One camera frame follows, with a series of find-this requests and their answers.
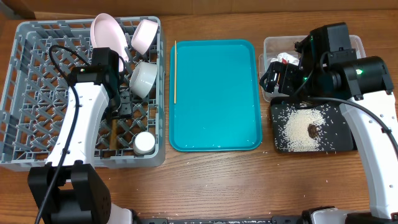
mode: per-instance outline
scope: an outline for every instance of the clear plastic container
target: clear plastic container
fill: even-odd
[[[278,54],[286,52],[294,57],[299,58],[300,54],[294,51],[294,42],[300,42],[306,35],[300,36],[284,36],[284,37],[267,37],[264,40],[264,54],[259,57],[259,76],[260,78],[266,73],[272,58],[276,58]],[[356,49],[357,58],[366,57],[365,50],[361,38],[357,35],[350,35],[351,47]],[[262,96],[266,102],[270,102],[273,97],[283,95],[281,93],[267,93],[262,88]]]

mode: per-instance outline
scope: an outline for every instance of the wooden table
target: wooden table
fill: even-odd
[[[169,123],[169,56],[174,41],[246,39],[256,57],[269,36],[308,35],[325,24],[345,21],[362,39],[366,55],[382,57],[398,86],[398,11],[339,11],[215,16],[164,16],[167,40],[166,123]],[[0,82],[4,83],[17,25],[7,21],[0,39]],[[160,167],[97,169],[112,201],[140,217],[243,218],[298,215],[322,205],[366,210],[369,196],[357,152],[278,154],[274,150],[269,105],[261,93],[263,140],[249,152],[181,153],[169,144]],[[33,223],[37,207],[26,172],[0,169],[0,222]]]

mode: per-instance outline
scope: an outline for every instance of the plastic crate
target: plastic crate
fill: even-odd
[[[143,19],[157,22],[159,28],[149,51],[140,55],[131,47],[131,38]],[[141,60],[155,63],[158,74],[146,98],[132,94],[133,117],[118,120],[118,150],[109,148],[111,126],[105,120],[101,122],[93,152],[95,166],[159,166],[165,160],[165,40],[162,27],[156,17],[123,17],[116,20],[128,42],[125,50],[129,56],[129,75],[124,77],[121,90],[129,91],[132,71]],[[53,44],[64,45],[90,62],[92,21],[81,19],[19,24],[0,104],[0,166],[20,171],[45,164],[45,158],[57,142],[68,102],[67,83],[51,64],[48,50]],[[55,60],[65,73],[70,73],[73,65],[82,65],[75,56],[63,50],[56,53]],[[151,155],[134,155],[132,143],[141,131],[155,135],[155,151]]]
[[[293,55],[296,58],[300,57],[296,51],[294,51],[294,42],[300,42],[306,35],[300,36],[285,36],[285,37],[267,37],[264,40],[264,54],[260,55],[259,63],[263,63],[264,66],[259,66],[259,76],[260,78],[265,74],[268,69],[268,66],[271,62],[272,58],[276,58],[278,54],[282,52],[286,52],[290,55]],[[349,40],[351,41],[351,47],[356,49],[357,58],[366,57],[365,50],[362,45],[361,38],[357,35],[350,35]],[[262,96],[264,97],[266,102],[270,102],[272,97],[274,97],[270,93],[266,93],[262,88]]]

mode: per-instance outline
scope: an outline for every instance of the chopstick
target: chopstick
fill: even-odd
[[[177,41],[174,42],[174,104],[177,103]]]

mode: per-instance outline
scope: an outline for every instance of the teal cutting board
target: teal cutting board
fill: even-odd
[[[256,58],[246,40],[177,43],[170,52],[169,138],[178,151],[232,151],[262,141]]]

